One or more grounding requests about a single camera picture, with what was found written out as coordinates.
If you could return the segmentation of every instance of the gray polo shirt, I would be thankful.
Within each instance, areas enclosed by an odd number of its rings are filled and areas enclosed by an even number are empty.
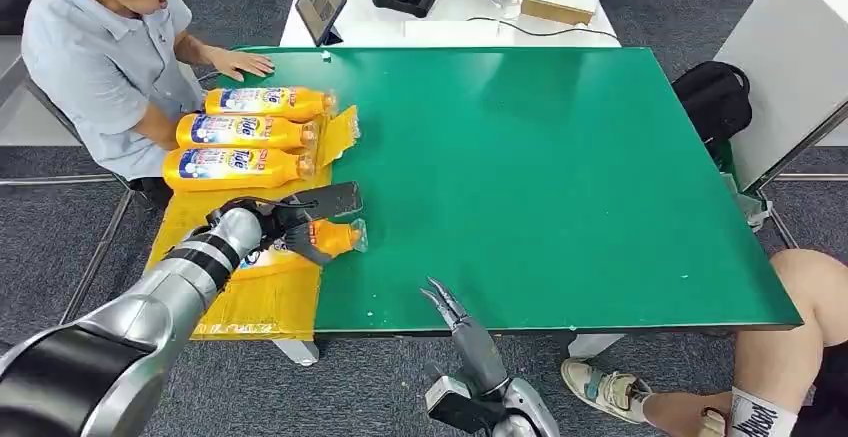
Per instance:
[[[98,164],[128,180],[157,177],[166,151],[132,128],[148,102],[171,120],[200,108],[199,87],[185,79],[174,55],[174,38],[189,22],[182,0],[141,19],[96,0],[33,0],[21,53]]]

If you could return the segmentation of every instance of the man's arm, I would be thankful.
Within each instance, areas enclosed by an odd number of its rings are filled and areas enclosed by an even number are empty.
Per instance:
[[[174,39],[174,54],[177,60],[186,64],[213,65],[227,77],[244,81],[240,71],[265,77],[274,72],[274,64],[268,57],[247,52],[236,52],[206,45],[197,37],[183,30]]]
[[[148,103],[147,108],[132,130],[152,140],[165,150],[177,148],[177,123],[168,120],[165,113],[154,103]]]
[[[197,37],[188,33],[187,30],[180,32],[174,39],[174,54],[177,60],[189,65],[211,65],[208,46]]]

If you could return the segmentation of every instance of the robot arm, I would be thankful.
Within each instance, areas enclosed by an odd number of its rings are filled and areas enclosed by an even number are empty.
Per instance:
[[[140,434],[177,355],[241,260],[311,220],[361,207],[355,183],[227,203],[124,294],[0,359],[3,435]]]
[[[463,379],[433,375],[425,400],[430,417],[468,433],[494,437],[559,437],[542,397],[526,380],[510,378],[495,342],[442,283],[421,289],[442,315],[462,356]]]

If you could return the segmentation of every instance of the floor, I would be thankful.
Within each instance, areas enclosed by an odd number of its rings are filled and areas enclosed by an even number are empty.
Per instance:
[[[192,31],[221,45],[273,44],[291,0],[186,0]],[[711,58],[751,0],[603,0],[624,45],[654,52],[670,78]],[[848,172],[846,149],[818,149],[798,169]],[[0,148],[0,175],[97,171],[80,148]],[[768,189],[804,247],[848,261],[848,188],[780,183]],[[121,195],[117,184],[0,189],[0,341],[17,342],[62,314],[77,279]],[[86,300],[91,309],[141,274],[160,214],[135,206],[124,218]],[[771,226],[758,234],[774,252]],[[509,370],[544,396],[563,435],[660,435],[595,412],[563,389],[559,348],[544,336],[504,337]],[[426,418],[422,393],[427,362],[455,366],[450,341],[333,340],[319,342],[323,360],[301,368],[269,342],[193,342],[180,356],[147,436],[462,435]],[[733,342],[695,333],[628,336],[595,359],[606,369],[638,372],[655,389],[714,392],[731,381]]]

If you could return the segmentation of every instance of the yellow bottle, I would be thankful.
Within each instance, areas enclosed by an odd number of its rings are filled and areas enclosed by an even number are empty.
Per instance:
[[[368,250],[368,234],[365,230],[365,221],[362,219],[356,219],[350,224],[334,224],[327,220],[318,220],[311,222],[310,226],[315,248],[334,259],[351,250],[360,252]],[[278,239],[268,250],[248,255],[233,274],[233,278],[279,274],[310,265],[315,264],[306,257],[287,250],[285,241]]]
[[[207,114],[268,115],[306,122],[335,107],[332,93],[306,87],[215,89],[206,94]]]
[[[177,124],[180,147],[249,147],[293,150],[312,148],[318,123],[251,115],[188,114]]]
[[[177,191],[279,187],[315,172],[309,154],[277,149],[177,149],[165,156],[162,175]]]

